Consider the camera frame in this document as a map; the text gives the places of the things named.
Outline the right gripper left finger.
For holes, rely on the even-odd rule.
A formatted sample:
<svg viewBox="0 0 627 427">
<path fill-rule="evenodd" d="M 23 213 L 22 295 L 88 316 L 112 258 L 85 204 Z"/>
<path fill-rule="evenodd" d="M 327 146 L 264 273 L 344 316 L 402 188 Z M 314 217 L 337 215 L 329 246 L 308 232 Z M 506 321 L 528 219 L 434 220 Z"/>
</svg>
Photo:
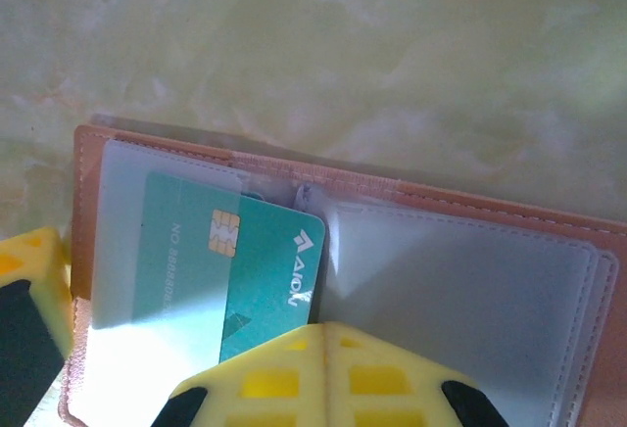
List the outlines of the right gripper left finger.
<svg viewBox="0 0 627 427">
<path fill-rule="evenodd" d="M 155 426 L 325 426 L 323 329 L 308 324 L 180 382 Z"/>
</svg>

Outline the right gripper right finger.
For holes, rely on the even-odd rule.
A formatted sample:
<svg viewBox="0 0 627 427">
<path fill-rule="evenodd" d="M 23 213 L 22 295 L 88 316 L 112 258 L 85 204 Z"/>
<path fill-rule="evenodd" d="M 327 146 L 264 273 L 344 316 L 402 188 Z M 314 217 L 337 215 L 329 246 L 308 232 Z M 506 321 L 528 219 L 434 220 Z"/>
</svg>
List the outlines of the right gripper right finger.
<svg viewBox="0 0 627 427">
<path fill-rule="evenodd" d="M 468 376 L 341 323 L 325 325 L 329 426 L 506 426 Z"/>
</svg>

